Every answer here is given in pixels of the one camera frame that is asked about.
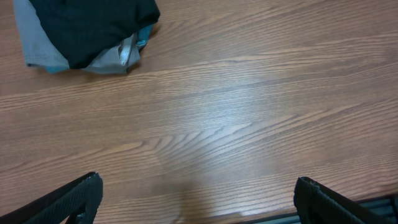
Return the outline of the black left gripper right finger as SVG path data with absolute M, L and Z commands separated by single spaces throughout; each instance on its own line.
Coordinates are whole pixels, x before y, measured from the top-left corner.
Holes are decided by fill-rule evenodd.
M 375 205 L 366 208 L 309 177 L 297 179 L 294 205 L 301 223 L 388 224 L 395 222 L 395 198 L 389 197 L 384 214 Z

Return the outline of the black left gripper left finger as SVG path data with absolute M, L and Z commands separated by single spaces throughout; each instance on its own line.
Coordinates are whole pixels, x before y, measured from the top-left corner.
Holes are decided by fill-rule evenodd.
M 103 198 L 103 180 L 89 172 L 1 217 L 1 224 L 93 223 Z

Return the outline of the black t-shirt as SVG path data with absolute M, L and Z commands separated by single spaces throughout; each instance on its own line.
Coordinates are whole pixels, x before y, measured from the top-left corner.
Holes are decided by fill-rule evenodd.
M 30 0 L 52 45 L 72 69 L 86 68 L 103 50 L 155 24 L 155 0 Z

